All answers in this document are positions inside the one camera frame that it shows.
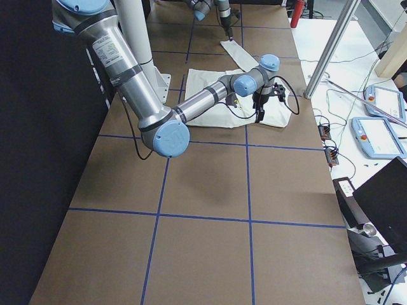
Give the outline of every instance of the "white cloth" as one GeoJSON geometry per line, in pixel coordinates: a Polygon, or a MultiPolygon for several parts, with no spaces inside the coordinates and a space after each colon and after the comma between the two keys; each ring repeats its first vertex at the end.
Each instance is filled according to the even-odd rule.
{"type": "Polygon", "coordinates": [[[249,72],[259,65],[257,60],[238,45],[236,41],[221,41],[221,45],[244,72],[249,72]]]}
{"type": "MultiPolygon", "coordinates": [[[[213,71],[200,71],[190,69],[188,71],[188,78],[186,81],[185,99],[198,93],[206,86],[215,83],[221,76],[242,73],[240,69],[226,72],[213,72],[213,71]]],[[[234,108],[230,106],[231,110],[238,116],[249,117],[254,113],[253,100],[251,95],[248,97],[241,97],[237,95],[238,107],[234,108]]],[[[279,101],[278,97],[270,97],[268,102],[264,105],[265,117],[261,124],[285,127],[289,122],[291,112],[287,107],[279,101]]],[[[189,126],[206,126],[206,127],[223,127],[233,128],[238,126],[254,123],[256,117],[253,116],[250,119],[240,119],[235,117],[230,110],[223,104],[215,105],[201,116],[189,121],[189,126]]]]}

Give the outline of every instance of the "black wall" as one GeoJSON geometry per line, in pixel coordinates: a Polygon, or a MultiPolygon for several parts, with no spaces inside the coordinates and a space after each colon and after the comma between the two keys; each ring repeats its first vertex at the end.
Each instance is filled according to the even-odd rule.
{"type": "Polygon", "coordinates": [[[0,304],[27,304],[107,112],[51,1],[0,6],[0,304]]]}

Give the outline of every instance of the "robot arm label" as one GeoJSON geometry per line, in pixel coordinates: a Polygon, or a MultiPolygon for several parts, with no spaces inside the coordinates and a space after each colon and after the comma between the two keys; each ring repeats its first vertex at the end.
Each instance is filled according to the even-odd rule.
{"type": "Polygon", "coordinates": [[[123,59],[113,39],[108,35],[96,40],[92,47],[105,68],[123,59]]]}

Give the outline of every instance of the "computer monitor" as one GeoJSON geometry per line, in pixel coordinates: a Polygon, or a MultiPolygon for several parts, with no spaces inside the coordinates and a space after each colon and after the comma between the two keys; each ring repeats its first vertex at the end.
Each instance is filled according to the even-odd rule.
{"type": "Polygon", "coordinates": [[[407,252],[407,163],[394,158],[354,198],[395,253],[407,252]]]}

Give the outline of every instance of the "light blue joint cap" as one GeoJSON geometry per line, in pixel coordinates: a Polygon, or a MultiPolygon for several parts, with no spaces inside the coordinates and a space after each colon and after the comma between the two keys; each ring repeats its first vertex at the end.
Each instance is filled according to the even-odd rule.
{"type": "Polygon", "coordinates": [[[157,154],[167,158],[182,154],[190,142],[190,131],[176,120],[165,122],[154,136],[153,146],[157,154]]]}
{"type": "Polygon", "coordinates": [[[57,0],[64,8],[79,15],[95,15],[100,13],[109,0],[57,0]]]}
{"type": "Polygon", "coordinates": [[[246,97],[253,94],[257,89],[257,84],[254,78],[249,75],[242,75],[235,80],[233,89],[241,97],[246,97]]]}
{"type": "Polygon", "coordinates": [[[266,54],[261,57],[259,64],[269,71],[277,72],[280,67],[280,59],[275,55],[266,54]]]}
{"type": "Polygon", "coordinates": [[[201,13],[200,11],[194,11],[193,12],[193,15],[195,16],[195,18],[198,20],[198,21],[202,21],[203,19],[205,19],[205,14],[204,13],[201,13]]]}

